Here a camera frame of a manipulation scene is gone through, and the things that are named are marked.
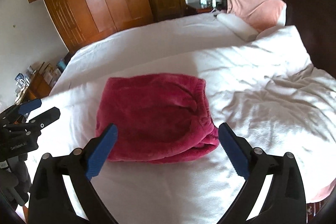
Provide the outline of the magenta fleece pants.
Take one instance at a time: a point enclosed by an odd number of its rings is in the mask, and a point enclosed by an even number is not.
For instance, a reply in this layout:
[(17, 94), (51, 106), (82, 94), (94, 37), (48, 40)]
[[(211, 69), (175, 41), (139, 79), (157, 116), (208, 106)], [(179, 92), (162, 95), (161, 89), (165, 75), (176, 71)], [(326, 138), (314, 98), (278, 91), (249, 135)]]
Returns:
[(96, 135), (117, 127), (108, 160), (155, 164), (197, 160), (219, 145), (206, 97), (206, 81), (159, 73), (111, 77), (102, 92)]

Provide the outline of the wooden sideboard desk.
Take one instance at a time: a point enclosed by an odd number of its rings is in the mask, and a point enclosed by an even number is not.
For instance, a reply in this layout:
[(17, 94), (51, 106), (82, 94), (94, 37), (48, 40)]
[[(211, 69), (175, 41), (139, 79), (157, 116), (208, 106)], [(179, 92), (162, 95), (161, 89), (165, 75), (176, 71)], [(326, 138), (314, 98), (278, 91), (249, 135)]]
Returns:
[(48, 97), (51, 91), (52, 87), (39, 72), (36, 72), (31, 79), (31, 83), (17, 96), (14, 103), (18, 105), (35, 99), (42, 99)]

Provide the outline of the electric kettle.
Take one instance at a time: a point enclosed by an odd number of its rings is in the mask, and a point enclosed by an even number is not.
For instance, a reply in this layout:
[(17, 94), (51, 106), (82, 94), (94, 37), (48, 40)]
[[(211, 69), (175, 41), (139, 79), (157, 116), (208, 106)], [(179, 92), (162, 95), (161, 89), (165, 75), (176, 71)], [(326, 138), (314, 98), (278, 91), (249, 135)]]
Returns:
[(29, 80), (23, 75), (22, 73), (17, 74), (15, 77), (15, 84), (16, 84), (16, 89), (15, 89), (15, 94), (18, 95), (20, 92), (22, 92), (26, 87), (29, 86)]

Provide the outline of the blue waste bin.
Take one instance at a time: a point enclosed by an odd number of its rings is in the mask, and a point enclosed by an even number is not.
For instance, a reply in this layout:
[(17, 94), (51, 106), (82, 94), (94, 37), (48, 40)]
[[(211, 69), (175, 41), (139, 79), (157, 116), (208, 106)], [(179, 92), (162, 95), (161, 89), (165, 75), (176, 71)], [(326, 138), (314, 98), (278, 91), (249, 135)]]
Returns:
[(65, 62), (64, 59), (61, 59), (57, 64), (56, 64), (57, 68), (60, 70), (61, 73), (64, 72), (64, 70), (66, 69), (67, 67), (67, 64)]

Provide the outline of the white duvet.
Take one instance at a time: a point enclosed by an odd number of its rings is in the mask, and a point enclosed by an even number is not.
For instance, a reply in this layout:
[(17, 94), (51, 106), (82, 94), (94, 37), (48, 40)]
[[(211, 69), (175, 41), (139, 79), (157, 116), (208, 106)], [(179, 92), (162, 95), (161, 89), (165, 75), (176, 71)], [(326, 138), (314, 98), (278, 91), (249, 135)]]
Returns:
[[(182, 53), (117, 72), (206, 81), (216, 126), (271, 155), (294, 154), (307, 202), (335, 179), (335, 79), (311, 62), (295, 26), (242, 46)], [(215, 223), (243, 186), (221, 147), (170, 164), (106, 162), (93, 186), (120, 223)]]

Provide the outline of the white bed sheet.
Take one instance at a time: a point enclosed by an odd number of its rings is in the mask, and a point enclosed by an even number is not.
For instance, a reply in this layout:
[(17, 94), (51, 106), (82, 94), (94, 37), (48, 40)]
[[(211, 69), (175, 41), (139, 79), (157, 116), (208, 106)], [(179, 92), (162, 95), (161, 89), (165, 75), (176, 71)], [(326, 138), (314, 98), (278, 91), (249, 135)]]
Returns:
[(78, 50), (50, 94), (164, 57), (243, 44), (210, 13), (127, 29)]

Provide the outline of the white pillow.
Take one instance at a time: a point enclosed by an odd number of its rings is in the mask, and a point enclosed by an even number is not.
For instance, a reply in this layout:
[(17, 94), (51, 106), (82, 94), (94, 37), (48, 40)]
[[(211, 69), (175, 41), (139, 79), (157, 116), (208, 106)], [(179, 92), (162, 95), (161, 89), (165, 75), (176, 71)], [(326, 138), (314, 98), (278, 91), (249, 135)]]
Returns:
[(234, 14), (221, 12), (216, 18), (244, 42), (254, 41), (259, 34), (252, 26)]

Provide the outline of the dark bedside table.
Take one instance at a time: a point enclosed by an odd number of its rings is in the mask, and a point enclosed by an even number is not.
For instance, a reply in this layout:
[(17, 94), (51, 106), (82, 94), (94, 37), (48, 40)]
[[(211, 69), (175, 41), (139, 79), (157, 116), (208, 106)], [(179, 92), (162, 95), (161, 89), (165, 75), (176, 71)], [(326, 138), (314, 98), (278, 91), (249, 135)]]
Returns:
[(186, 13), (188, 15), (211, 13), (211, 12), (226, 12), (226, 8), (223, 6), (222, 2), (217, 2), (215, 8), (212, 7), (212, 4), (201, 5), (199, 2), (188, 3), (186, 5)]

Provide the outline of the pink pillow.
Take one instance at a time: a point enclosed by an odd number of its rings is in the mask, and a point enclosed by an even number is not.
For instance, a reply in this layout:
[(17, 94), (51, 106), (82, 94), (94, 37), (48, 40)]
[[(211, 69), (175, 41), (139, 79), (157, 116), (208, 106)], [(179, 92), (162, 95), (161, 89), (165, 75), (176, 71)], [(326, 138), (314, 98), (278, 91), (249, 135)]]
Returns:
[(227, 13), (234, 14), (256, 31), (286, 24), (283, 0), (227, 0)]

